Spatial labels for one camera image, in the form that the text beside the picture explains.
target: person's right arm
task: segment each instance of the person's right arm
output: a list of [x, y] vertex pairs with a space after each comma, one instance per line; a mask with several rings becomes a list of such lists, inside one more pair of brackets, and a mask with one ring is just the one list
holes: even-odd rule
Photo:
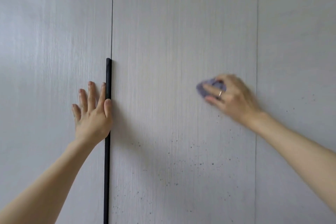
[[336, 154], [310, 139], [286, 128], [263, 112], [246, 85], [234, 75], [220, 75], [217, 80], [227, 87], [204, 88], [213, 96], [207, 102], [217, 106], [235, 121], [263, 137], [275, 148], [306, 184], [336, 213]]

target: person's left arm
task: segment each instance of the person's left arm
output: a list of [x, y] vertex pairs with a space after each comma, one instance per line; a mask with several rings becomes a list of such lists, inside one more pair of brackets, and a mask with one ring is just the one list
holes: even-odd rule
[[93, 148], [110, 132], [111, 100], [105, 100], [106, 85], [101, 86], [96, 107], [93, 82], [89, 94], [79, 90], [80, 106], [73, 105], [76, 136], [65, 152], [32, 185], [0, 212], [1, 224], [55, 223], [75, 177]]

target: forearm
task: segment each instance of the forearm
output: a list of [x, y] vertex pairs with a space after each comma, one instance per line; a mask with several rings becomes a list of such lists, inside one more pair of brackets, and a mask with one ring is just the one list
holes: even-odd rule
[[0, 212], [0, 223], [55, 223], [75, 177], [93, 147], [74, 141], [31, 186]]
[[336, 212], [336, 154], [284, 127], [262, 113], [249, 124], [281, 154], [288, 164]]

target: person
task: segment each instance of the person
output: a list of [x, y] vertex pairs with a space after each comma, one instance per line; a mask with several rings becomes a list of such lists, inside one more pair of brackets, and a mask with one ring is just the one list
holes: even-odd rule
[[[254, 95], [235, 75], [219, 75], [216, 80], [226, 85], [226, 91], [203, 85], [211, 94], [206, 101], [263, 137], [336, 212], [336, 154], [286, 128], [261, 110]], [[72, 106], [75, 140], [55, 163], [0, 212], [1, 224], [56, 222], [79, 169], [93, 148], [110, 132], [112, 104], [110, 99], [105, 99], [105, 91], [103, 83], [96, 106], [93, 82], [88, 83], [88, 96], [85, 90], [79, 90], [80, 108]]]

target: cloth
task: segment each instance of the cloth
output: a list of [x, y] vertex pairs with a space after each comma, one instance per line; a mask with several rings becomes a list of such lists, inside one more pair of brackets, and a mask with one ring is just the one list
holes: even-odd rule
[[203, 97], [205, 98], [206, 96], [209, 96], [211, 95], [210, 93], [208, 93], [204, 88], [203, 88], [203, 84], [209, 84], [209, 85], [212, 85], [216, 88], [219, 88], [220, 90], [222, 91], [225, 91], [226, 90], [226, 86], [224, 83], [222, 82], [218, 82], [215, 80], [215, 78], [212, 78], [212, 79], [209, 79], [209, 80], [206, 80], [206, 81], [203, 81], [203, 82], [200, 82], [199, 84], [197, 84], [196, 86], [196, 89], [197, 89], [197, 92]]

